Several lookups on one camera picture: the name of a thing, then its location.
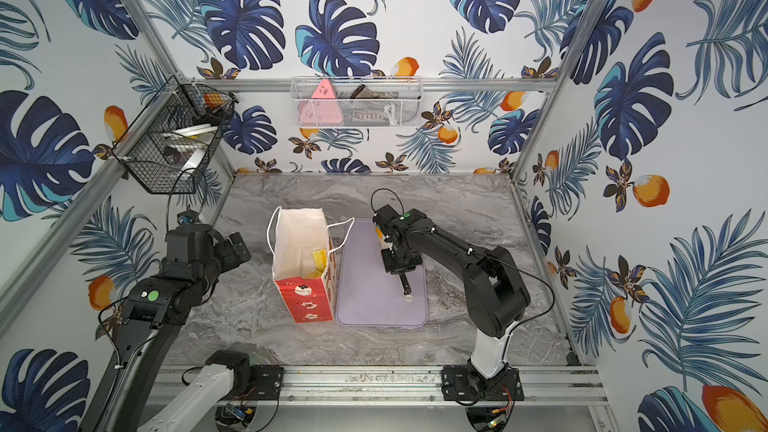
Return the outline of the white red paper bag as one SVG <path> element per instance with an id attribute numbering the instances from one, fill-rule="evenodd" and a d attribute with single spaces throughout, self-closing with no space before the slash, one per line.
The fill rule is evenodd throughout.
<path id="1" fill-rule="evenodd" d="M 272 280 L 296 323 L 334 319 L 339 254 L 354 222 L 329 223 L 320 208 L 278 206 L 272 212 L 266 232 Z M 310 279 L 311 253 L 319 249 L 328 251 L 328 265 L 320 278 Z"/>

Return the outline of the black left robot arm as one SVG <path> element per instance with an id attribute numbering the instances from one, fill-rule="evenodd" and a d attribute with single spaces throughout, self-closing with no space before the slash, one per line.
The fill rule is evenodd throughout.
<path id="1" fill-rule="evenodd" d="M 170 346 L 191 311 L 219 277 L 251 260 L 239 233 L 209 224 L 181 225 L 165 235 L 159 272 L 135 285 L 117 314 L 114 352 L 82 419 L 82 431 L 135 431 Z"/>

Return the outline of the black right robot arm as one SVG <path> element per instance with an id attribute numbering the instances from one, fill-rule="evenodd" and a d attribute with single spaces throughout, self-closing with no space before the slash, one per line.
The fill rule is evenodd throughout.
<path id="1" fill-rule="evenodd" d="M 506 358 L 515 327 L 531 303 L 530 293 L 509 251 L 472 245 L 437 226 L 417 209 L 398 213 L 389 205 L 374 212 L 373 223 L 386 247 L 384 269 L 411 293 L 407 275 L 428 256 L 458 277 L 466 309 L 477 330 L 474 350 L 463 367 L 448 367 L 456 379 L 445 379 L 444 399 L 462 406 L 500 401 L 511 396 L 515 382 Z"/>

